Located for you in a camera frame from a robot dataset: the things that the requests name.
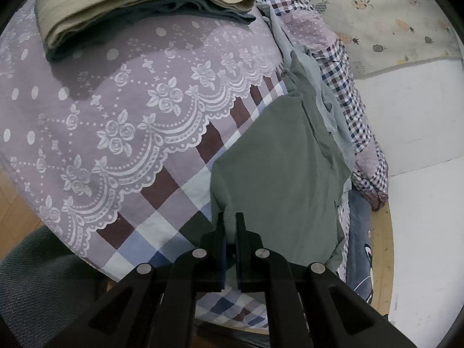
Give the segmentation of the light grey-blue shirt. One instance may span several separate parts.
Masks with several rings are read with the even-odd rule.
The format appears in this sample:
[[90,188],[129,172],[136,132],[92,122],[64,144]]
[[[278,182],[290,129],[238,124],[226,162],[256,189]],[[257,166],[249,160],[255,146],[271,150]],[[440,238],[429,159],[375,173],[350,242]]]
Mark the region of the light grey-blue shirt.
[[348,126],[339,101],[322,80],[317,61],[304,46],[294,46],[290,42],[269,4],[257,2],[256,7],[271,29],[274,41],[282,53],[285,67],[289,68],[292,60],[297,60],[298,64],[302,66],[304,71],[303,79],[309,83],[310,91],[315,92],[315,104],[325,127],[333,135],[333,139],[338,145],[348,169],[353,172],[355,154]]

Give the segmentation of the checkered folded quilt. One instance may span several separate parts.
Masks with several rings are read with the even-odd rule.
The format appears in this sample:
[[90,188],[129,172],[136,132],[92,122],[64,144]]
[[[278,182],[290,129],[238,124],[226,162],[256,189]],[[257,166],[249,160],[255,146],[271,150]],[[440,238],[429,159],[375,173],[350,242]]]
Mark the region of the checkered folded quilt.
[[351,182],[374,211],[389,199],[388,164],[368,123],[341,38],[311,0],[262,0],[273,8],[290,42],[317,62],[324,83],[340,104],[355,153]]

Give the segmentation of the checkered bed sheet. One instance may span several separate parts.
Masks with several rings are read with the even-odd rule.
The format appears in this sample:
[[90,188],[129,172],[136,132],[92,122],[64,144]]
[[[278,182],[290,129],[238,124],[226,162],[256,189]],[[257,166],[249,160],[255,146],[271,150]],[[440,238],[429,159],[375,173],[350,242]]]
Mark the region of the checkered bed sheet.
[[35,0],[1,34],[1,163],[46,226],[114,280],[211,225],[212,164],[285,91],[267,24],[151,17],[47,61]]

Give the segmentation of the folded dark teal cloth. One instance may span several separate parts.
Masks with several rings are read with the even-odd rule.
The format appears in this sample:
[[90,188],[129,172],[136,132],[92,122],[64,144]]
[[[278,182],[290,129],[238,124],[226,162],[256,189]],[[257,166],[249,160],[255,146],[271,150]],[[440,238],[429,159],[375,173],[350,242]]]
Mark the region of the folded dark teal cloth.
[[74,51],[91,45],[108,42],[118,31],[147,17],[191,15],[219,18],[225,21],[250,24],[255,21],[251,13],[242,13],[222,7],[210,0],[152,0],[134,6],[121,7],[104,13],[94,21],[65,32],[57,46],[44,46],[47,61],[56,62],[70,56]]

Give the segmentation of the dark green shirt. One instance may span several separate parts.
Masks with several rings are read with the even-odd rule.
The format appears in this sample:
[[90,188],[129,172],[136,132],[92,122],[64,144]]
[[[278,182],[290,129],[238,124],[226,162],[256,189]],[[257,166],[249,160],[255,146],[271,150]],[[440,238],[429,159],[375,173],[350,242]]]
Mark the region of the dark green shirt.
[[241,212],[246,228],[289,262],[337,271],[345,240],[338,208],[351,171],[303,75],[292,60],[282,76],[287,93],[214,162],[212,220],[223,213],[232,239]]

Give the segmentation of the pineapple print curtain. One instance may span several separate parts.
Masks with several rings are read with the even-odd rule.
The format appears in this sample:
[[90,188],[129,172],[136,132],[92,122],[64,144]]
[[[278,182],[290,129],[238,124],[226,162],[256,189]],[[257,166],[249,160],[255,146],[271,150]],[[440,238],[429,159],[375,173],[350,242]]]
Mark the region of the pineapple print curtain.
[[344,43],[357,78],[400,65],[461,59],[461,43],[435,0],[311,0]]

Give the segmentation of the dark grey trouser leg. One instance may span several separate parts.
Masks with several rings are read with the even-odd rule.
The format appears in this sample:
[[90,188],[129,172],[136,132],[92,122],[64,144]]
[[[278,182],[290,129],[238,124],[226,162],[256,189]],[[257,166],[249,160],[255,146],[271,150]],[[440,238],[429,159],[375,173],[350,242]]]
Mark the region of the dark grey trouser leg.
[[1,260],[1,317],[22,347],[44,347],[90,309],[107,283],[42,226]]

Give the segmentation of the blue denim pillow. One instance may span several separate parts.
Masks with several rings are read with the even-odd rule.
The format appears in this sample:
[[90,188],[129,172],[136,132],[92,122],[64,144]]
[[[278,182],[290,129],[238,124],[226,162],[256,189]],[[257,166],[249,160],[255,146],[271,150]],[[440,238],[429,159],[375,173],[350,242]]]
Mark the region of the blue denim pillow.
[[348,234],[348,259],[346,283],[368,304],[374,297],[372,210],[358,190],[348,193],[350,229]]

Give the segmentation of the wooden bed frame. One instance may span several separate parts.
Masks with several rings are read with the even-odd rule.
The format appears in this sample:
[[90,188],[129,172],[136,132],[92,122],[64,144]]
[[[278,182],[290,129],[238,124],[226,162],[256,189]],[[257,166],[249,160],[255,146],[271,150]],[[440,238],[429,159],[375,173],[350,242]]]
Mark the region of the wooden bed frame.
[[381,315],[388,315],[394,278],[394,240],[389,204],[372,213],[373,306]]

